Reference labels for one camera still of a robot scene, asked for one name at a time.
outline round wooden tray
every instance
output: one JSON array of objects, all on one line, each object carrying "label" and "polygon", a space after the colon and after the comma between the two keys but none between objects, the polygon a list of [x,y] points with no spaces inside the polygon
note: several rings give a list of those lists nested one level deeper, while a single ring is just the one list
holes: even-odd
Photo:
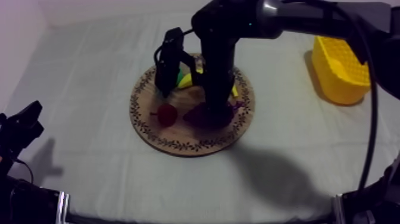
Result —
[{"label": "round wooden tray", "polygon": [[[192,54],[196,66],[202,67],[200,54]],[[241,102],[232,122],[219,130],[203,130],[190,126],[183,120],[189,110],[200,102],[204,102],[204,91],[199,86],[186,89],[175,89],[167,99],[159,94],[154,85],[155,67],[151,67],[136,83],[130,97],[130,120],[134,129],[152,147],[162,152],[184,157],[208,155],[228,147],[238,140],[247,130],[254,113],[254,92],[249,80],[234,68],[235,85],[239,96],[229,97],[232,105]],[[183,74],[189,73],[189,68],[181,64]],[[177,108],[178,118],[171,127],[159,125],[156,113],[163,103],[169,103]]]}]

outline yellow plastic basket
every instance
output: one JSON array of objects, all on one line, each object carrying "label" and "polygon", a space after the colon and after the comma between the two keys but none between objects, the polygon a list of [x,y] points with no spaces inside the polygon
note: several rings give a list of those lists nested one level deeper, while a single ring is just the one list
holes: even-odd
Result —
[{"label": "yellow plastic basket", "polygon": [[357,60],[346,41],[315,37],[312,63],[325,96],[338,104],[355,104],[370,90],[368,65]]}]

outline black cable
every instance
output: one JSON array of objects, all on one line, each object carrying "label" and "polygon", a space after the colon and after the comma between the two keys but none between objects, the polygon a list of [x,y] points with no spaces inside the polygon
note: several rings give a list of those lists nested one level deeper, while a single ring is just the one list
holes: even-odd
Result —
[{"label": "black cable", "polygon": [[15,159],[14,161],[17,162],[17,163],[20,163],[20,164],[22,164],[22,165],[24,165],[24,166],[26,166],[26,167],[28,168],[29,174],[30,174],[30,183],[33,184],[33,181],[34,181],[34,179],[33,179],[33,172],[32,172],[32,170],[30,169],[30,167],[28,166],[28,164],[26,164],[24,161],[19,160],[19,159]]},{"label": "black cable", "polygon": [[158,66],[158,53],[162,50],[162,48],[163,48],[163,46],[165,46],[165,44],[171,43],[172,41],[175,41],[176,39],[181,38],[181,37],[183,37],[183,36],[186,36],[186,35],[188,35],[188,34],[190,34],[190,33],[192,33],[192,32],[193,32],[193,29],[190,29],[190,30],[187,30],[187,31],[183,32],[181,35],[176,36],[175,38],[172,38],[172,39],[170,39],[170,40],[164,41],[164,42],[161,44],[161,46],[159,46],[159,47],[157,48],[157,50],[155,50],[155,52],[154,52],[154,64],[155,64],[155,66],[156,66],[156,67]]},{"label": "black cable", "polygon": [[294,2],[302,2],[309,5],[313,5],[319,8],[328,8],[330,10],[336,11],[340,16],[342,16],[345,20],[350,22],[354,27],[355,31],[360,36],[361,42],[364,45],[365,53],[367,54],[367,62],[368,69],[370,73],[370,83],[371,83],[371,126],[370,126],[370,136],[368,139],[368,148],[367,148],[367,156],[365,158],[364,168],[362,170],[360,183],[358,185],[357,194],[361,193],[361,191],[365,188],[365,184],[367,182],[368,174],[370,172],[372,158],[374,155],[375,142],[376,142],[376,133],[377,133],[377,123],[378,123],[378,91],[377,84],[375,81],[375,67],[372,60],[372,54],[370,51],[370,47],[367,42],[367,38],[360,28],[360,26],[350,17],[350,15],[345,12],[343,9],[339,8],[335,3],[321,1],[321,0],[285,0],[284,3],[294,3]]}]

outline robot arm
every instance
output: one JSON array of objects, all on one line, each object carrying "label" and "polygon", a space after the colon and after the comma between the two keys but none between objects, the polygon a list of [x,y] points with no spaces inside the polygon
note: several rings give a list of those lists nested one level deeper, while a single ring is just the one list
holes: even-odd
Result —
[{"label": "robot arm", "polygon": [[[360,25],[376,66],[378,83],[400,98],[397,64],[400,63],[400,8],[381,2],[336,4]],[[240,38],[275,39],[282,31],[310,33],[347,41],[361,63],[364,46],[351,23],[332,10],[278,0],[214,0],[192,17],[192,27],[201,40],[206,102],[218,110],[233,85],[235,44]]]}]

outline white tablecloth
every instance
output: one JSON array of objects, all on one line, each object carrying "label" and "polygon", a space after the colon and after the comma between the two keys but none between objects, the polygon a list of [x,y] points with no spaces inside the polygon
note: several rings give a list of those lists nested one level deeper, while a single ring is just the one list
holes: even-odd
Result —
[{"label": "white tablecloth", "polygon": [[[231,149],[177,158],[146,145],[129,119],[135,82],[153,64],[165,31],[192,13],[109,18],[50,30],[6,109],[38,99],[45,131],[20,156],[35,184],[71,194],[71,211],[102,219],[178,223],[274,222],[329,210],[354,190],[370,126],[370,96],[339,107],[315,92],[307,63],[313,37],[242,39],[235,63],[256,96],[248,131]],[[200,52],[195,35],[187,52]],[[369,183],[398,153],[400,102],[380,90]],[[29,178],[15,166],[16,177]]]}]

